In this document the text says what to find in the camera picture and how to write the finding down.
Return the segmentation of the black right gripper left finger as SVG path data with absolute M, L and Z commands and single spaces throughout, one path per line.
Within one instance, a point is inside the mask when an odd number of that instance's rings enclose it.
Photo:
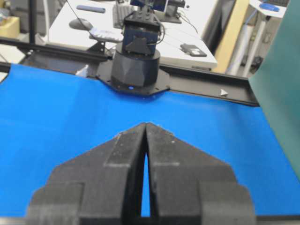
M 29 225 L 124 225 L 141 213 L 146 125 L 56 166 L 31 198 Z

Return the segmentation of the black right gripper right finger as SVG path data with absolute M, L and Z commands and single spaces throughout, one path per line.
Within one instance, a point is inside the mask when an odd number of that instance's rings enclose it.
M 251 196 L 222 160 L 148 123 L 151 214 L 160 225 L 254 225 Z

